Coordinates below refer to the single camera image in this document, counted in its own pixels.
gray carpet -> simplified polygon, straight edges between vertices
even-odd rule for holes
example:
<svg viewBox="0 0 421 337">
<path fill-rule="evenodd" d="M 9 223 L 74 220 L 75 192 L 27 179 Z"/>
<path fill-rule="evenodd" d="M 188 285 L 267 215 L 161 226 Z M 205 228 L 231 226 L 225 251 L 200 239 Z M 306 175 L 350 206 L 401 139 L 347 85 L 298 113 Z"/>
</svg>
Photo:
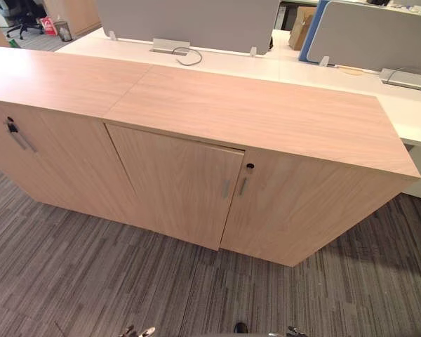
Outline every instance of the gray carpet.
<svg viewBox="0 0 421 337">
<path fill-rule="evenodd" d="M 39 204 L 0 172 L 0 337 L 112 337 L 129 324 L 186 337 L 240 320 L 419 336 L 421 199 L 399 195 L 290 268 Z"/>
</svg>

wooden cabinet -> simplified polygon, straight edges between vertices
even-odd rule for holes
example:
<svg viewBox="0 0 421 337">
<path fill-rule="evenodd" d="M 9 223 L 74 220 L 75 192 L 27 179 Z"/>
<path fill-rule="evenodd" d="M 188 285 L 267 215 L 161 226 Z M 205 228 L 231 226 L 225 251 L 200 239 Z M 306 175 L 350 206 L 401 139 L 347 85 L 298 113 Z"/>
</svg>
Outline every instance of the wooden cabinet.
<svg viewBox="0 0 421 337">
<path fill-rule="evenodd" d="M 243 152 L 107 124 L 140 226 L 218 250 Z"/>
<path fill-rule="evenodd" d="M 420 177 L 376 98 L 12 48 L 0 169 L 37 201 L 284 265 Z"/>
<path fill-rule="evenodd" d="M 247 150 L 221 248 L 296 265 L 407 184 L 369 168 Z"/>
<path fill-rule="evenodd" d="M 7 117 L 18 127 L 16 138 Z M 0 169 L 37 201 L 124 223 L 137 220 L 134 191 L 97 119 L 0 103 Z"/>
</svg>

metal door handle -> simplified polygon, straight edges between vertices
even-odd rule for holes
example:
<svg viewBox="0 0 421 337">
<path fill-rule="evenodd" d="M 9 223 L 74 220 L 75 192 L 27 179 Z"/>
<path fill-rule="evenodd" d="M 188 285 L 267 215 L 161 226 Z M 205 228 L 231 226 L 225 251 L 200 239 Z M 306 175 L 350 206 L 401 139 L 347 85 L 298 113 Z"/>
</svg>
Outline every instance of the metal door handle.
<svg viewBox="0 0 421 337">
<path fill-rule="evenodd" d="M 231 181 L 229 179 L 226 179 L 223 183 L 223 199 L 226 199 L 229 194 L 229 184 Z"/>
<path fill-rule="evenodd" d="M 240 193 L 239 193 L 240 196 L 243 195 L 243 192 L 245 191 L 247 184 L 248 184 L 248 178 L 244 178 L 241 184 L 241 188 L 240 188 Z"/>
<path fill-rule="evenodd" d="M 19 144 L 23 150 L 26 150 L 29 147 L 34 153 L 37 153 L 37 149 L 33 146 L 33 144 L 31 144 L 31 142 L 28 141 L 28 139 L 26 139 L 22 132 L 19 131 L 19 128 L 15 125 L 12 118 L 8 117 L 6 125 L 11 137 L 13 137 L 15 142 Z"/>
</svg>

trash bin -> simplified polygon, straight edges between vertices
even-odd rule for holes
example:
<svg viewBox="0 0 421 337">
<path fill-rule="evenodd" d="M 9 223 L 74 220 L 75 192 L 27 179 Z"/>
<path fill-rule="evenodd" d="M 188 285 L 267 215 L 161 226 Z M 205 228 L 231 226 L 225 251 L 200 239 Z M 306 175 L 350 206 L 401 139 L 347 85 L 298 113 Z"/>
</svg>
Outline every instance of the trash bin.
<svg viewBox="0 0 421 337">
<path fill-rule="evenodd" d="M 72 40 L 72 34 L 70 33 L 69 25 L 66 21 L 57 21 L 54 25 L 61 40 L 64 42 Z"/>
</svg>

black office chair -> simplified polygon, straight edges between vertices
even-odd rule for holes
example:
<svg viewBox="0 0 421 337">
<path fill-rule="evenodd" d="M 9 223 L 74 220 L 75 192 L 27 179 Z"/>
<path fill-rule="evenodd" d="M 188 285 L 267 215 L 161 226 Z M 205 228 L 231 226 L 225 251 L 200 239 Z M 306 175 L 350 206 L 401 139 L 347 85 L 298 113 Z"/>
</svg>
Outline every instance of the black office chair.
<svg viewBox="0 0 421 337">
<path fill-rule="evenodd" d="M 23 40 L 22 33 L 28 32 L 28 28 L 38 29 L 40 34 L 44 33 L 44 28 L 36 19 L 45 18 L 46 13 L 44 7 L 37 5 L 33 0 L 0 0 L 0 14 L 5 19 L 18 22 L 6 32 L 6 37 L 10 37 L 9 33 L 20 30 L 20 39 Z"/>
</svg>

